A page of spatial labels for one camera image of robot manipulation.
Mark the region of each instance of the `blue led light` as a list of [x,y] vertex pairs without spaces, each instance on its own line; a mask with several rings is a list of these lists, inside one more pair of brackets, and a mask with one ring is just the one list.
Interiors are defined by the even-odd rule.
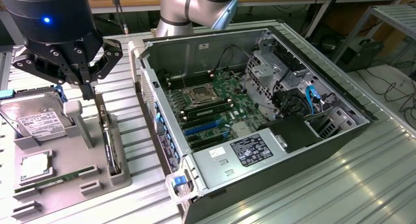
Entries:
[[51,18],[48,18],[48,17],[43,17],[42,20],[44,21],[44,23],[51,23]]

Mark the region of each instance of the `power supply label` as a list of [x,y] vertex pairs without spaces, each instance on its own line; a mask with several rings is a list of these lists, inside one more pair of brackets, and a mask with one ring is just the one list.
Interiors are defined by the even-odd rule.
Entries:
[[35,138],[66,131],[64,125],[54,111],[26,116],[18,118],[18,120]]
[[266,145],[259,134],[231,143],[242,165],[250,167],[266,158],[274,156],[271,149]]

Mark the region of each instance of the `workbench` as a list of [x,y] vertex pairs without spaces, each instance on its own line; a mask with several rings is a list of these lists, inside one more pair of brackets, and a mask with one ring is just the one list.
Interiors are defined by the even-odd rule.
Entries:
[[[372,2],[386,0],[338,0],[338,2]],[[399,4],[402,0],[391,0],[392,4]],[[328,8],[331,0],[318,0],[318,3],[323,4],[318,12],[316,18],[308,29],[307,36],[311,35],[320,21],[323,14]],[[314,4],[315,0],[239,0],[239,6],[267,6],[267,5],[295,5],[295,4]],[[116,8],[112,0],[91,0],[92,13],[115,13]],[[139,11],[158,11],[160,10],[160,0],[122,0],[122,6],[124,12]],[[12,36],[16,44],[23,44],[23,36],[18,29],[16,23],[12,17],[0,11],[0,20],[3,21],[7,31]]]
[[[295,43],[334,80],[379,118],[366,133],[352,140],[324,162],[284,180],[232,207],[214,214],[199,224],[228,223],[415,223],[416,221],[416,131],[400,117],[356,84],[331,60],[299,34],[275,21],[232,24],[228,29],[271,25]],[[207,27],[195,32],[207,32]],[[164,175],[150,140],[143,112],[134,90],[127,51],[130,40],[151,38],[151,33],[115,36],[124,48],[124,57],[110,76],[100,81],[107,109],[119,119],[132,185],[80,203],[43,218],[44,223],[143,223],[180,224],[182,216],[164,184]],[[0,56],[0,64],[11,63],[12,54]],[[40,78],[7,66],[8,88],[24,89],[48,84]],[[82,99],[78,89],[64,85],[71,100]],[[83,117],[96,114],[91,101],[82,101]],[[0,130],[0,223],[8,218],[16,200],[10,197],[14,172],[14,133],[8,125]]]

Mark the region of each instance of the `metal rack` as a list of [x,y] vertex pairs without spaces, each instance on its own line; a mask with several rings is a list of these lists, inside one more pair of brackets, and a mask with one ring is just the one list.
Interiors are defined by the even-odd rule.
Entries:
[[[335,81],[374,112],[380,121],[327,161],[246,199],[200,224],[238,222],[266,223],[415,223],[416,214],[416,131],[394,112],[359,87],[352,78],[316,50],[304,38],[275,21],[232,24],[230,29],[272,25],[296,44]],[[196,29],[207,32],[208,28]],[[60,210],[34,223],[142,223],[180,224],[182,215],[171,201],[155,147],[150,140],[143,112],[134,91],[127,43],[152,37],[140,33],[112,37],[122,41],[126,57],[100,84],[108,110],[119,117],[132,185],[96,199]],[[24,88],[46,81],[6,67],[8,88]],[[66,85],[70,99],[80,92]],[[82,101],[83,117],[96,114],[94,103]],[[10,197],[12,178],[8,158],[11,131],[0,130],[0,206],[18,201]],[[0,209],[0,223],[16,224],[8,218],[8,209]]]
[[[400,32],[403,32],[408,37],[416,40],[416,5],[412,3],[406,5],[390,5],[390,6],[371,6],[366,11],[358,25],[355,26],[352,32],[348,35],[346,42],[339,46],[334,56],[332,62],[336,63],[343,56],[352,40],[360,33],[368,19],[371,16],[378,17],[383,22],[388,23]],[[372,37],[376,33],[379,26],[368,32],[367,36]]]

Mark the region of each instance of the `cpu socket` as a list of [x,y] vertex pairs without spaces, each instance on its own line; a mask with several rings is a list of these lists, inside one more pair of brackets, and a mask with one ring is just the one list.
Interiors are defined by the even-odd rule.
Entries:
[[194,86],[188,89],[192,104],[202,104],[219,99],[211,84]]

